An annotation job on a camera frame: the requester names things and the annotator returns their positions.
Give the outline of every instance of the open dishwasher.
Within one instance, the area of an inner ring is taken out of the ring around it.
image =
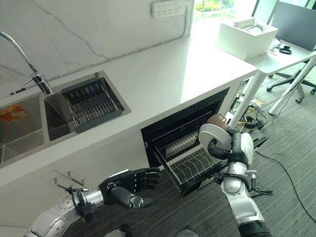
[[[203,149],[198,131],[218,113],[228,90],[141,129],[150,167],[163,165],[182,196],[226,165]]]

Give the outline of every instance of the computer monitor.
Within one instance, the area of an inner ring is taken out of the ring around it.
[[[316,10],[278,1],[272,26],[276,38],[313,51],[316,49]]]

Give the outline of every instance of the electrical outlet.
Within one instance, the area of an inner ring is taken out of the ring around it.
[[[168,0],[154,2],[152,5],[153,18],[166,18],[184,14],[185,0]]]

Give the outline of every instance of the chrome faucet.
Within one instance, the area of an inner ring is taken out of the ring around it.
[[[47,80],[45,79],[44,75],[36,68],[36,66],[31,62],[29,57],[25,54],[21,46],[7,33],[1,31],[0,36],[7,39],[15,48],[16,50],[21,54],[24,61],[30,66],[32,71],[34,73],[31,74],[31,79],[27,80],[23,85],[26,85],[27,83],[31,82],[32,80],[36,83],[36,85],[41,89],[41,91],[46,94],[53,94],[52,89],[50,88]]]

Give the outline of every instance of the orange label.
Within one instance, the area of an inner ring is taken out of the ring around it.
[[[11,123],[27,115],[29,114],[18,104],[0,110],[0,117],[7,123]]]

